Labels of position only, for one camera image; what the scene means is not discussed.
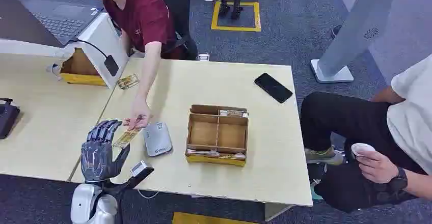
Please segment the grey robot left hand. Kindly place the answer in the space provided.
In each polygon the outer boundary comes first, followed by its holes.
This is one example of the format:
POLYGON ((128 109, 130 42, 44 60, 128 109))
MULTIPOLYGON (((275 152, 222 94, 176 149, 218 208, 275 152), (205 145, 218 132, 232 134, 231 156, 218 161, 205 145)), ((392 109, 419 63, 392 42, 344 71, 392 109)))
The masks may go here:
POLYGON ((105 120, 88 132, 86 141, 82 143, 80 167, 85 182, 101 182, 118 176, 129 155, 130 146, 122 149, 113 160, 113 138, 119 120, 105 120))

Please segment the person's right hand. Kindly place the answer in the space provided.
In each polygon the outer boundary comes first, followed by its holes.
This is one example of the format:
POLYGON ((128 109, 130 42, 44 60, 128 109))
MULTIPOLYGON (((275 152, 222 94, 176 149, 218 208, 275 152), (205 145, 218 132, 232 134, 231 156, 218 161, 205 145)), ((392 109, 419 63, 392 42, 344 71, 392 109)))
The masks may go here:
POLYGON ((123 121, 124 126, 128 129, 144 128, 152 119, 153 114, 147 104, 147 101, 142 96, 137 96, 132 104, 132 112, 130 118, 123 121))

